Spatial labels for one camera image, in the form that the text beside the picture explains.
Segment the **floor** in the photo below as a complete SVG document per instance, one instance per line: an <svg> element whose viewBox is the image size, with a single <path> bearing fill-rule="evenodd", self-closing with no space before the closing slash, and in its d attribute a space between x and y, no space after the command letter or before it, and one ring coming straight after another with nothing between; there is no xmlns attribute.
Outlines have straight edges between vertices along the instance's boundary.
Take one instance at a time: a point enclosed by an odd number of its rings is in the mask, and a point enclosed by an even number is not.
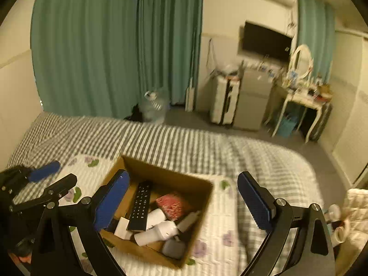
<svg viewBox="0 0 368 276"><path fill-rule="evenodd" d="M324 150L315 142L305 144L301 133L293 133L289 138L280 136L271 137L269 128L262 127L258 132L242 131L231 127L218 126L210 123L207 113L185 112L182 107L172 107L167 113L165 123L168 125L204 129L211 132L240 135L260 139L273 144L282 145L299 152L309 161L317 176L319 187L325 205L342 204L345 197L345 187Z"/></svg>

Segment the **gray refrigerator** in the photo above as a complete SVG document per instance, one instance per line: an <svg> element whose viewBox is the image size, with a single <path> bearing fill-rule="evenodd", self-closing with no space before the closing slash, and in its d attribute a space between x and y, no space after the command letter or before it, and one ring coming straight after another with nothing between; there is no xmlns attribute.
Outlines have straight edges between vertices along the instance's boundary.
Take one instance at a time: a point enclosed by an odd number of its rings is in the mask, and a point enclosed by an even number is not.
<svg viewBox="0 0 368 276"><path fill-rule="evenodd" d="M267 72L253 70L244 72L233 127L259 130L270 96L272 80Z"/></svg>

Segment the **plaid blanket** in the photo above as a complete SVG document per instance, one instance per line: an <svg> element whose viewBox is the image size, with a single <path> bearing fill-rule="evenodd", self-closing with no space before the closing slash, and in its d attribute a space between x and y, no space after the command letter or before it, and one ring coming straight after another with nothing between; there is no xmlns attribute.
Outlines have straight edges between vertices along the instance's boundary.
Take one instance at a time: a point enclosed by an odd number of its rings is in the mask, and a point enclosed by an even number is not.
<svg viewBox="0 0 368 276"><path fill-rule="evenodd" d="M229 176L248 170L260 186L291 205L323 206L311 165L296 152L240 136L143 124L101 117L64 117L44 112L26 132L11 156L17 164L40 167L52 160L65 165L78 154L115 159L120 153L182 173ZM28 184L15 203L39 197L58 175ZM239 274L265 238L238 194ZM274 268L280 272L288 258L295 232L291 231Z"/></svg>

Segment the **black television screen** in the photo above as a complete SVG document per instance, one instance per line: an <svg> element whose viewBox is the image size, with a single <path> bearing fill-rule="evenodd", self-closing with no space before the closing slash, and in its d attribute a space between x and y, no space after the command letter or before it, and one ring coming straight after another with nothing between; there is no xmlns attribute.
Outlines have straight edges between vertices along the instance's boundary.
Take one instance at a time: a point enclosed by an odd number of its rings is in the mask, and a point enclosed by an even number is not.
<svg viewBox="0 0 368 276"><path fill-rule="evenodd" d="M268 28L245 22L243 49L289 62L291 37Z"/></svg>

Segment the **cardboard box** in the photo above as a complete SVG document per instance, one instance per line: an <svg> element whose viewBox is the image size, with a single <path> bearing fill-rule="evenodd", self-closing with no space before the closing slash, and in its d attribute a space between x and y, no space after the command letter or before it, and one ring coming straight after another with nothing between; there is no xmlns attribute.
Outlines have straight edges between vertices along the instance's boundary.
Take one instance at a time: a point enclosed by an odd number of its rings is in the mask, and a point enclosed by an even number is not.
<svg viewBox="0 0 368 276"><path fill-rule="evenodd" d="M122 156L118 158L114 167L109 171L102 185L107 184L119 169L128 171L130 175L130 186L115 212L116 219L120 219L120 217L129 219L137 186L145 180L153 182L150 205L160 196L178 192L189 202L193 211L200 210L201 214L197 222L181 236L187 245L187 249L184 257L180 260L166 257L160 252L164 244L162 241L139 247L135 242L120 239L113 233L105 230L101 231L101 236L109 240L121 252L137 255L140 260L167 266L172 269L182 268L191 256L194 243L201 229L213 190L212 183L208 180L169 171L133 158Z"/></svg>

